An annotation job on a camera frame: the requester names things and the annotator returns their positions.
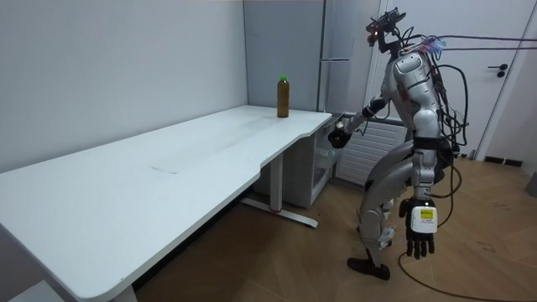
wooden floor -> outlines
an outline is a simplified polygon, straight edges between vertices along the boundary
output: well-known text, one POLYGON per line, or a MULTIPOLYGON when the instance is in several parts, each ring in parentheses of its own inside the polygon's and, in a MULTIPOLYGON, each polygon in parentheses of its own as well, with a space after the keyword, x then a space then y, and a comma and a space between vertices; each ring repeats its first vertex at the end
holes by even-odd
MULTIPOLYGON (((459 160, 464 183, 453 217, 435 237, 436 254, 404 267, 426 283, 458 294, 537 300, 537 199, 524 192, 529 177, 519 168, 459 160)), ((445 194, 448 182, 436 186, 445 194)), ((404 222, 382 251, 389 281, 347 268, 365 258, 358 241, 359 190, 329 184, 308 211, 316 229, 238 205, 145 284, 138 301, 464 301, 414 283, 397 265, 404 251, 404 222)), ((441 218, 449 200, 436 202, 441 218)))

robot leg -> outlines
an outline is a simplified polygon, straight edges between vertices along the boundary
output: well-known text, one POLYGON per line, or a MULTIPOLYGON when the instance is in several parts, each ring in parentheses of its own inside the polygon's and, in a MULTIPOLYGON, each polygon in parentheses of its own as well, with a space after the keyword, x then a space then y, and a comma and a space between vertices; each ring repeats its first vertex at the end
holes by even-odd
POLYGON ((380 262, 378 239, 383 231, 383 211, 380 206, 385 200, 400 195, 411 175, 412 158, 396 164, 368 190, 359 211, 360 238, 367 249, 368 259, 349 258, 349 268, 380 279, 389 279, 389 268, 380 262))
MULTIPOLYGON (((371 185, 376 180, 381 179, 392 167, 394 167, 396 164, 400 163, 404 159, 407 159, 412 154, 412 147, 413 147, 412 140, 403 143, 395 148, 393 148, 388 154, 386 154, 384 157, 382 157, 373 167, 371 172, 368 176, 368 181, 366 181, 364 185, 364 189, 367 192, 371 185)), ((388 215, 390 210, 394 207, 394 203, 396 203, 396 200, 386 200, 382 206, 384 217, 388 219, 388 215)))

door handle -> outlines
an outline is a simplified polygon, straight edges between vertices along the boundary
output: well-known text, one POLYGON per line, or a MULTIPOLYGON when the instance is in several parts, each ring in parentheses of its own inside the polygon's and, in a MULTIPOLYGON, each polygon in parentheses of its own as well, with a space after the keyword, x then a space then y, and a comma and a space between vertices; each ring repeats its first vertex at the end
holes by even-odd
POLYGON ((489 66, 488 68, 498 68, 500 70, 506 70, 507 68, 509 68, 509 65, 501 64, 500 66, 489 66))

yellow label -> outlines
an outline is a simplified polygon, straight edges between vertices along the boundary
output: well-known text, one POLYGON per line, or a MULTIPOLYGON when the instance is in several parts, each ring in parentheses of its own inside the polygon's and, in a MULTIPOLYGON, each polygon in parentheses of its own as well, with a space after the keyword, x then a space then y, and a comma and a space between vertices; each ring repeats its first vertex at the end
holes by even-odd
POLYGON ((433 211, 432 210, 421 210, 421 219, 433 219, 433 211))

bottle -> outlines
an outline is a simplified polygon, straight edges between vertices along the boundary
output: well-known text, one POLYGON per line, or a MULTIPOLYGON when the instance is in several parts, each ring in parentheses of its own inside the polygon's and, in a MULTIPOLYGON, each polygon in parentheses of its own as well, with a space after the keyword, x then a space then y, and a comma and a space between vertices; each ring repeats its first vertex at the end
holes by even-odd
POLYGON ((289 82, 286 75, 279 76, 277 108, 278 117, 289 116, 289 82))

